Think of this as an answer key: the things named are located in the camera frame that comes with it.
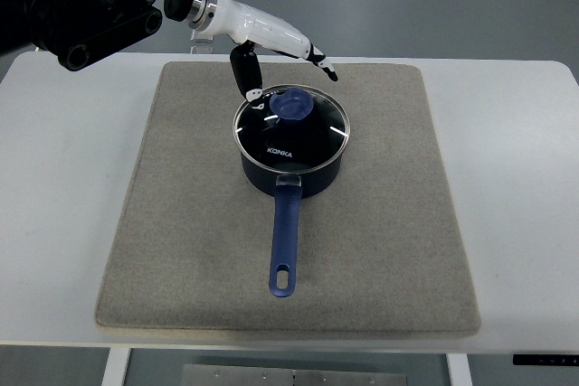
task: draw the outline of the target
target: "metal rim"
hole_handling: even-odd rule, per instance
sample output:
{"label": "metal rim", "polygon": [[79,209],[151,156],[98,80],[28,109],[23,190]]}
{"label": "metal rim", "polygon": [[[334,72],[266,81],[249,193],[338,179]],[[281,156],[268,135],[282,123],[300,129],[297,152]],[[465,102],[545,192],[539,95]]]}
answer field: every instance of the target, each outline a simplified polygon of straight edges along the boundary
{"label": "metal rim", "polygon": [[215,17],[217,1],[218,0],[194,0],[188,16],[190,21],[189,27],[196,29],[198,32],[206,29]]}
{"label": "metal rim", "polygon": [[257,165],[261,169],[264,169],[264,170],[269,171],[269,172],[273,172],[275,174],[295,174],[295,175],[311,174],[312,172],[319,171],[319,170],[323,169],[324,167],[331,165],[336,160],[338,160],[338,158],[340,156],[342,156],[342,154],[344,153],[344,150],[346,149],[347,142],[350,138],[350,120],[348,119],[347,114],[344,111],[344,109],[342,108],[342,106],[340,106],[340,104],[335,99],[330,97],[327,93],[322,92],[321,90],[318,90],[315,88],[311,88],[310,86],[296,85],[296,84],[293,84],[293,85],[276,85],[276,86],[272,86],[270,88],[264,89],[263,95],[267,96],[268,94],[271,94],[277,90],[285,90],[287,88],[300,88],[300,89],[306,90],[307,92],[309,92],[312,95],[316,95],[318,97],[321,97],[322,99],[327,100],[339,112],[340,116],[344,120],[344,128],[345,128],[344,141],[342,142],[342,145],[340,146],[340,148],[334,153],[334,155],[332,155],[327,161],[325,161],[321,165],[317,165],[317,166],[311,167],[311,168],[303,170],[303,171],[281,171],[280,169],[276,169],[274,167],[270,167],[270,166],[264,165],[261,162],[258,162],[251,155],[249,155],[249,153],[247,151],[245,151],[245,148],[243,147],[242,142],[239,139],[239,134],[238,134],[238,127],[237,126],[239,124],[240,117],[241,117],[243,111],[247,107],[250,106],[250,103],[248,103],[247,101],[244,101],[239,106],[239,108],[235,112],[235,116],[233,117],[233,137],[235,138],[235,143],[237,144],[237,146],[241,150],[243,156],[245,156],[245,158],[247,158],[250,162],[252,162],[254,165]]}

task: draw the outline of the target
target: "metal plate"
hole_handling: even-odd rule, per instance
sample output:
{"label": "metal plate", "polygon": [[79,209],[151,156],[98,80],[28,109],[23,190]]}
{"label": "metal plate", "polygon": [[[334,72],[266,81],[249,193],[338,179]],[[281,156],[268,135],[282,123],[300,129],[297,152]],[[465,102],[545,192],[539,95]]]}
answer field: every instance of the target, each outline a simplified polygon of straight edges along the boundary
{"label": "metal plate", "polygon": [[183,367],[181,386],[406,386],[404,374],[289,370],[246,366]]}

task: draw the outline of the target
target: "blue pot handle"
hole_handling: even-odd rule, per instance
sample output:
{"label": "blue pot handle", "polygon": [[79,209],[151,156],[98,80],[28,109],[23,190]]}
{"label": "blue pot handle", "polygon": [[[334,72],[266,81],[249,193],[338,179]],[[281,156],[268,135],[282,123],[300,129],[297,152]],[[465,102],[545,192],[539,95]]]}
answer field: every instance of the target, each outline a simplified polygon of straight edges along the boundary
{"label": "blue pot handle", "polygon": [[[297,175],[279,175],[275,186],[275,217],[271,244],[270,291],[276,297],[291,296],[296,289],[298,220],[301,180]],[[287,273],[287,286],[278,287]]]}

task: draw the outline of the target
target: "glass lid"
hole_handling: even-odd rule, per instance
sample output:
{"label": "glass lid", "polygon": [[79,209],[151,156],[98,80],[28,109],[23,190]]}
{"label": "glass lid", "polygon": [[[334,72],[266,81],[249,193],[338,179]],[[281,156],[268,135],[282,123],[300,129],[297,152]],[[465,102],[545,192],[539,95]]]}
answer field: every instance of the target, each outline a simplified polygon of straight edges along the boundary
{"label": "glass lid", "polygon": [[300,85],[265,89],[264,108],[244,103],[233,123],[250,160],[280,172],[308,172],[334,161],[346,147],[346,112],[327,94]]}

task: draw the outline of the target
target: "white table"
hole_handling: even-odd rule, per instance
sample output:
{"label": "white table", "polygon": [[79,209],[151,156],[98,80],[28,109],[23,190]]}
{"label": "white table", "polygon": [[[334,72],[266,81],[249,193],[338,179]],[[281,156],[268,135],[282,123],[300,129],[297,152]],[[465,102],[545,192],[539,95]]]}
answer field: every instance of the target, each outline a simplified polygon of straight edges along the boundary
{"label": "white table", "polygon": [[168,61],[228,57],[121,53],[70,73],[50,53],[29,52],[0,84],[0,344],[579,352],[579,87],[550,61],[333,60],[421,69],[478,334],[251,343],[103,334],[93,323],[100,280]]}

